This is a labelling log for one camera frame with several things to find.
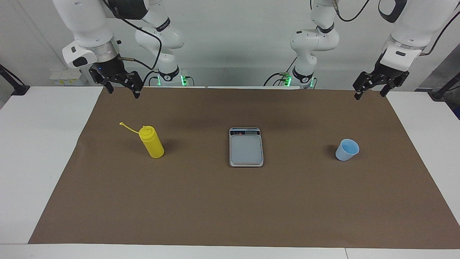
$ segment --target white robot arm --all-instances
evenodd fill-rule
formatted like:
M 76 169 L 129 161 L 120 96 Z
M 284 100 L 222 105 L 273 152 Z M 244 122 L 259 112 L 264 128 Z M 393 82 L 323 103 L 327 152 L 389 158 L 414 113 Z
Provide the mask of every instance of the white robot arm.
M 75 41 L 63 49 L 64 60 L 69 67 L 92 64 L 89 72 L 95 83 L 102 84 L 109 93 L 111 82 L 129 88 L 138 98 L 144 85 L 136 71 L 127 72 L 119 59 L 118 42 L 107 25 L 106 16 L 98 0 L 53 0 L 65 25 L 74 34 Z M 148 2 L 132 1 L 134 13 L 147 13 Z
M 112 93 L 110 82 L 119 83 L 132 90 L 135 98 L 140 95 L 144 82 L 136 71 L 128 73 L 119 54 L 119 41 L 107 25 L 106 16 L 99 0 L 53 0 L 65 25 L 74 34 L 75 41 L 63 49 L 63 55 L 69 67 L 93 64 L 89 69 L 95 83 L 100 83 Z M 162 0 L 105 0 L 115 17 L 144 20 L 152 27 L 137 30 L 138 44 L 158 56 L 158 72 L 163 83 L 183 85 L 187 83 L 171 49 L 184 45 L 183 37 L 166 14 Z
M 159 84 L 171 86 L 187 84 L 171 51 L 172 49 L 181 48 L 184 45 L 184 38 L 182 33 L 171 25 L 171 20 L 166 14 L 163 1 L 150 0 L 149 11 L 142 20 L 152 25 L 152 27 L 144 27 L 143 29 L 159 37 L 163 43 L 158 60 Z M 136 31 L 136 41 L 154 56 L 159 51 L 160 45 L 158 42 L 153 41 L 151 36 L 140 30 Z
M 380 4 L 392 1 L 394 8 L 387 13 Z M 400 87 L 409 75 L 407 71 L 433 35 L 446 23 L 456 9 L 459 0 L 380 0 L 379 11 L 395 27 L 385 42 L 383 52 L 371 73 L 361 72 L 353 83 L 355 98 L 359 100 L 364 91 L 384 85 L 382 97 L 395 87 Z
M 316 67 L 313 51 L 332 50 L 339 44 L 339 34 L 334 29 L 335 9 L 333 0 L 315 0 L 311 19 L 316 29 L 295 32 L 291 37 L 291 48 L 297 53 L 297 63 L 292 74 L 305 87 L 310 84 Z

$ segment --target digital kitchen scale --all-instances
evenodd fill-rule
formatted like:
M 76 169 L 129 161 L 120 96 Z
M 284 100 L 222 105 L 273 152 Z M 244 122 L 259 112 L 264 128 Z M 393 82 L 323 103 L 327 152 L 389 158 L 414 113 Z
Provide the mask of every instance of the digital kitchen scale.
M 262 137 L 258 128 L 231 128 L 230 165 L 233 167 L 260 167 L 264 164 Z

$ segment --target yellow squeeze bottle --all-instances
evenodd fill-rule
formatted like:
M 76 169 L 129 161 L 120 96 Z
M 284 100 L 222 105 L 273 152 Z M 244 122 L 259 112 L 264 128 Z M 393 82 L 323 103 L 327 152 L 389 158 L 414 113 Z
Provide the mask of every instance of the yellow squeeze bottle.
M 128 130 L 139 134 L 142 143 L 144 144 L 145 148 L 149 152 L 150 156 L 153 158 L 160 158 L 165 153 L 165 149 L 163 148 L 160 138 L 158 137 L 155 129 L 152 126 L 143 126 L 139 132 L 131 129 L 130 127 L 126 126 L 123 122 L 120 122 L 121 126 L 124 126 Z

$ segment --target bottle cap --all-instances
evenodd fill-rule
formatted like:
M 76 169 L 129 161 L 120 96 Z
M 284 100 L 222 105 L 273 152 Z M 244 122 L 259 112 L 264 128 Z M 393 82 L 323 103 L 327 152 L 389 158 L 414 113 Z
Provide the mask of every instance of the bottle cap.
M 143 142 L 150 142 L 157 137 L 157 134 L 152 126 L 143 126 L 139 131 L 139 137 Z

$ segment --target blue plastic cup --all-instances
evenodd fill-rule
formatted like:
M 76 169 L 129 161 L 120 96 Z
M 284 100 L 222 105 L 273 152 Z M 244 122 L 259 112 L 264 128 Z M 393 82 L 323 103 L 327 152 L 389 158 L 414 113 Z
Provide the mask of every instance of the blue plastic cup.
M 335 151 L 335 157 L 340 161 L 347 161 L 354 155 L 358 154 L 359 146 L 354 140 L 344 139 L 340 142 L 337 151 Z

